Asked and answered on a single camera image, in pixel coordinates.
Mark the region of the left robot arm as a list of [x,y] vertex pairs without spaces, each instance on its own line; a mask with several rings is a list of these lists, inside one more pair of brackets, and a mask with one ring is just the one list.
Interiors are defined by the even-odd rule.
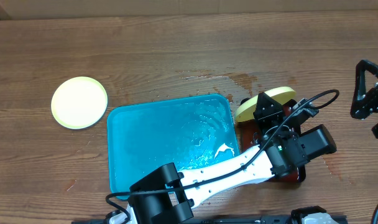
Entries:
[[130,186],[127,192],[106,196],[115,210],[105,223],[182,223],[193,218],[193,209],[225,190],[259,184],[290,175],[314,158],[336,152],[336,144],[324,125],[304,133],[297,129],[318,114],[313,101],[304,98],[285,112],[291,92],[258,94],[244,101],[236,111],[238,122],[252,121],[260,136],[256,145],[242,154],[217,164],[178,171],[172,163],[160,166]]

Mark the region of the yellow plate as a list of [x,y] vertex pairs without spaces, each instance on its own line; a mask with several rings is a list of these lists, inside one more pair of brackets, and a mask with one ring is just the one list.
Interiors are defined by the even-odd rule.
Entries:
[[96,124],[108,107],[108,94],[94,78],[74,77],[54,92],[50,109],[53,118],[68,129],[85,129]]
[[[290,88],[289,86],[273,88],[271,90],[265,91],[264,93],[271,97],[273,100],[280,103],[281,105],[294,99],[296,95],[296,91]],[[256,110],[258,97],[260,96],[261,93],[248,99],[239,106],[234,115],[234,119],[236,122],[241,123],[254,119],[253,112],[255,112]]]

